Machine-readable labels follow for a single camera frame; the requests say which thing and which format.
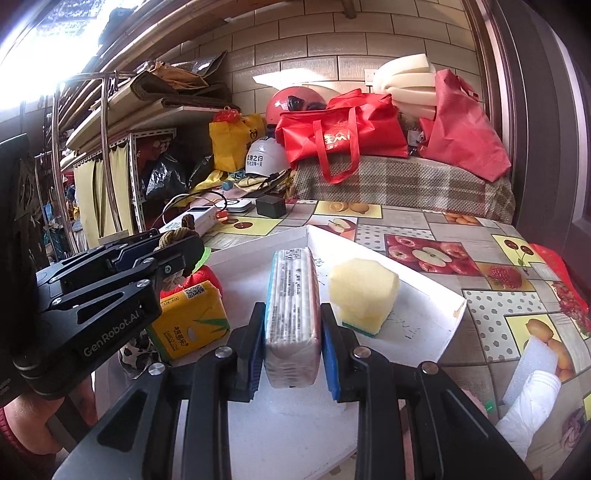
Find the wall tile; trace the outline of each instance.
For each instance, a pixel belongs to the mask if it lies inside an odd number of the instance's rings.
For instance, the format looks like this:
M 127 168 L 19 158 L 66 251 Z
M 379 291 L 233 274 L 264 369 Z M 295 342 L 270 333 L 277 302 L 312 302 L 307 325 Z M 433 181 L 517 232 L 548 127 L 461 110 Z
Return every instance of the wall tile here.
M 170 61 L 170 60 L 178 57 L 180 54 L 181 54 L 181 45 L 177 45 L 176 47 L 171 48 L 168 52 L 160 55 L 158 57 L 158 59 L 162 60 L 162 61 Z
M 394 33 L 410 35 L 412 37 L 430 38 L 449 43 L 449 35 L 445 23 L 429 20 L 428 18 L 414 18 L 402 15 L 392 15 Z
M 440 22 L 450 23 L 462 28 L 470 28 L 464 12 L 455 8 L 446 7 L 445 5 L 424 2 L 423 0 L 416 1 L 420 17 L 439 20 Z
M 427 46 L 427 57 L 432 62 L 449 65 L 474 74 L 479 73 L 478 61 L 473 51 L 433 40 L 425 40 L 425 45 Z
M 222 70 L 224 72 L 235 72 L 247 69 L 255 65 L 255 47 L 241 48 L 226 55 L 223 59 Z
M 278 24 L 269 22 L 255 27 L 245 28 L 232 34 L 232 48 L 244 48 L 266 41 L 277 40 Z
M 361 0 L 364 12 L 384 12 L 389 14 L 417 16 L 414 0 Z
M 308 55 L 367 55 L 364 33 L 321 33 L 308 35 Z
M 455 73 L 457 75 L 456 69 L 452 68 L 452 67 L 448 67 L 446 65 L 439 65 L 438 63 L 433 63 L 433 66 L 435 67 L 435 70 L 437 70 L 439 72 L 439 70 L 446 70 L 446 69 L 450 69 L 453 73 Z
M 197 38 L 194 38 L 189 41 L 184 41 L 181 43 L 181 53 L 186 51 L 192 50 L 199 45 L 203 45 L 204 43 L 209 43 L 213 40 L 213 30 L 204 33 L 203 35 L 199 35 Z
M 332 14 L 305 15 L 279 20 L 279 38 L 335 31 Z
M 248 12 L 244 15 L 232 18 L 227 24 L 213 29 L 213 38 L 220 38 L 226 35 L 251 27 L 255 24 L 254 12 Z
M 232 51 L 232 36 L 227 35 L 226 37 L 217 38 L 209 43 L 201 45 L 199 47 L 199 56 L 204 57 L 205 55 L 213 55 L 221 53 L 224 50 Z
M 334 14 L 334 17 L 335 32 L 394 33 L 390 15 L 360 12 L 353 19 L 340 13 Z
M 218 80 L 220 82 L 225 83 L 228 88 L 230 89 L 230 91 L 232 91 L 232 74 L 231 73 L 224 73 L 222 75 L 218 74 L 217 72 L 213 74 L 213 78 L 215 80 Z
M 369 87 L 365 82 L 311 82 L 309 85 L 329 88 L 339 93 L 347 93 L 356 88 L 360 88 L 362 93 L 369 93 Z
M 455 25 L 448 25 L 447 31 L 449 32 L 449 38 L 453 45 L 476 50 L 471 30 L 456 27 Z
M 255 46 L 255 62 L 257 65 L 271 61 L 296 59 L 307 55 L 308 48 L 305 36 L 283 38 Z
M 291 0 L 255 10 L 255 25 L 304 15 L 304 0 Z
M 417 37 L 388 35 L 385 33 L 367 33 L 368 55 L 384 57 L 404 57 L 425 53 L 425 41 Z
M 337 80 L 337 57 L 313 57 L 281 62 L 281 85 Z
M 255 113 L 255 92 L 249 90 L 247 92 L 233 93 L 232 103 L 235 103 L 240 107 L 243 115 L 250 115 Z
M 355 9 L 361 12 L 359 0 L 353 0 L 353 4 Z M 340 0 L 304 0 L 304 7 L 306 15 L 343 11 L 343 3 Z
M 273 87 L 260 88 L 255 90 L 255 112 L 265 113 L 267 110 L 267 104 L 271 97 L 275 95 L 279 90 Z
M 456 75 L 462 77 L 474 88 L 474 91 L 478 94 L 478 99 L 480 101 L 484 100 L 484 98 L 482 97 L 482 79 L 479 75 L 474 75 L 470 72 L 464 72 L 463 70 L 458 70 L 456 72 Z
M 438 3 L 447 7 L 457 8 L 458 10 L 465 10 L 462 0 L 439 0 Z
M 170 64 L 183 63 L 185 61 L 193 61 L 196 58 L 196 55 L 197 55 L 198 50 L 199 49 L 197 49 L 197 50 L 189 50 L 189 51 L 186 51 L 185 53 L 181 53 L 175 59 L 170 60 Z
M 394 57 L 339 57 L 339 80 L 365 81 L 365 69 L 378 69 Z
M 246 92 L 247 90 L 256 90 L 265 88 L 268 85 L 257 83 L 254 77 L 269 75 L 274 72 L 279 72 L 279 62 L 267 63 L 266 65 L 259 65 L 251 69 L 240 70 L 232 73 L 232 91 Z

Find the foam block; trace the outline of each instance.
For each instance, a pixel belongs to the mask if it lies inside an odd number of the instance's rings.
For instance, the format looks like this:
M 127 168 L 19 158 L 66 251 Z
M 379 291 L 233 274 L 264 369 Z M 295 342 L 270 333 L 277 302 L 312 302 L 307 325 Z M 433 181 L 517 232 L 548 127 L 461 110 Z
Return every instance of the foam block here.
M 525 381 L 536 370 L 542 370 L 549 374 L 554 374 L 558 365 L 558 355 L 551 350 L 548 345 L 534 337 L 530 336 L 525 351 L 517 364 L 515 373 L 503 396 L 505 405 L 511 406 L 521 394 Z

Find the red helmet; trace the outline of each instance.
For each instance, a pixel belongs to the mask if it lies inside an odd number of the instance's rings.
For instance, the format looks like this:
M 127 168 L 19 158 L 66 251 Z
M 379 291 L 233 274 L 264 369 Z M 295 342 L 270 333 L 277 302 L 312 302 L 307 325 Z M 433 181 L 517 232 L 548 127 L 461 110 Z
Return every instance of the red helmet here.
M 279 123 L 281 112 L 304 112 L 306 110 L 324 110 L 326 102 L 314 90 L 306 87 L 288 87 L 279 90 L 267 104 L 265 120 L 267 124 Z

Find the black plastic bag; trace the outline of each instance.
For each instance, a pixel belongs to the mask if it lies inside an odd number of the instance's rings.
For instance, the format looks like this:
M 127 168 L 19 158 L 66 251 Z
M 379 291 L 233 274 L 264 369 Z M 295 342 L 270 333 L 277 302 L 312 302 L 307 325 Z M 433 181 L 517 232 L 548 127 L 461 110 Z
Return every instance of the black plastic bag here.
M 146 186 L 146 200 L 165 200 L 187 193 L 185 168 L 168 151 L 156 160 Z
M 189 190 L 193 190 L 195 185 L 198 185 L 213 172 L 213 155 L 206 155 L 195 162 L 193 173 L 189 177 Z

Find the table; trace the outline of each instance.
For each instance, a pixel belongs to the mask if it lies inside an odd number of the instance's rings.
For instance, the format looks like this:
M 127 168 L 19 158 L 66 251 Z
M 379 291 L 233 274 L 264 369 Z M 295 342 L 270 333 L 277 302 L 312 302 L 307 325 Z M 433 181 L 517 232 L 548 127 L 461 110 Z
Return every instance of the table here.
M 535 318 L 553 330 L 571 356 L 573 372 L 563 373 L 554 410 L 526 460 L 536 478 L 549 479 L 573 447 L 576 435 L 565 436 L 569 426 L 580 430 L 591 419 L 591 339 L 561 311 L 563 284 L 517 230 L 473 216 L 393 206 L 299 200 L 287 205 L 287 212 L 279 219 L 261 217 L 256 210 L 230 216 L 203 239 L 216 250 L 316 225 L 463 295 L 468 308 L 440 365 L 482 402 L 493 424 L 507 410 L 502 397 L 529 335 L 525 324 Z M 353 478 L 353 471 L 351 459 L 326 479 Z

